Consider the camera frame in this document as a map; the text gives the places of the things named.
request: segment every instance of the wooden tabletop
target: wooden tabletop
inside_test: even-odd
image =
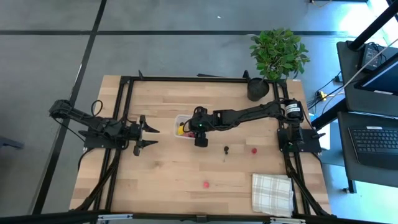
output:
[[[98,99],[104,103],[102,117],[112,117],[120,76],[104,76]],[[290,98],[306,107],[302,84],[287,80]],[[279,151],[278,121],[264,118],[240,124],[229,131],[207,134],[208,147],[193,145],[191,139],[174,136],[175,117],[192,115],[197,106],[213,110],[241,110],[274,100],[272,86],[258,102],[246,98],[245,83],[134,82],[128,118],[144,114],[159,134],[145,133],[143,139],[159,143],[145,147],[139,157],[132,154],[134,142],[122,152],[111,210],[131,213],[174,213],[212,215],[262,215],[251,206],[252,174],[286,174]],[[309,128],[306,122],[303,128]],[[224,154],[224,147],[229,154]],[[305,183],[317,202],[330,212],[322,168],[311,154],[301,153]],[[104,149],[87,154],[80,166],[70,208],[83,202],[98,182]],[[101,200],[104,208],[107,186]],[[301,196],[297,194],[302,213]]]

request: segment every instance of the black robotic arm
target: black robotic arm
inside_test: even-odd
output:
[[[111,148],[126,149],[129,141],[135,141],[134,155],[139,156],[141,149],[145,146],[155,144],[157,141],[146,141],[142,139],[142,132],[158,133],[146,123],[144,115],[140,116],[139,123],[131,121],[126,124],[127,118],[119,121],[111,118],[102,118],[84,113],[71,106],[68,100],[57,100],[49,110],[50,116],[54,119],[72,119],[88,127],[87,131],[79,131],[86,137],[85,147],[87,148]]]
[[[207,147],[208,131],[227,131],[237,127],[240,123],[261,118],[276,118],[289,125],[288,140],[294,144],[303,142],[300,123],[304,120],[301,102],[293,100],[275,100],[264,105],[255,106],[239,111],[235,110],[215,110],[213,114],[208,114],[204,107],[196,107],[193,116],[184,124],[185,132],[195,134],[195,145]]]

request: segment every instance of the plaid cloth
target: plaid cloth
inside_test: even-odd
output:
[[[292,181],[286,175],[253,174],[252,209],[279,217],[291,217]]]

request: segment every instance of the black keyboard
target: black keyboard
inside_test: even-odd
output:
[[[398,128],[351,127],[349,135],[360,164],[398,169]]]
[[[398,154],[398,130],[365,127],[350,128],[349,132],[356,152]]]

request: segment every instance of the gray floor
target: gray floor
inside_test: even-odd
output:
[[[0,29],[91,30],[99,0],[0,1]],[[348,31],[350,37],[305,36],[311,62],[303,81],[307,99],[339,71],[336,43],[361,32],[373,19],[364,3],[331,2],[323,8],[299,1],[144,1],[108,0],[100,30],[261,30],[289,27],[301,31]],[[240,77],[258,74],[249,58],[250,36],[129,35],[97,36],[76,106],[88,111],[103,75]],[[0,35],[0,135],[25,142],[23,151],[0,150],[0,216],[29,212],[58,125],[48,117],[54,100],[68,98],[87,36]],[[328,93],[336,85],[324,90]],[[70,127],[82,127],[71,123]],[[44,212],[68,210],[82,142],[68,133]],[[346,195],[343,167],[324,166],[332,211],[344,218],[398,222],[398,190],[359,183]]]

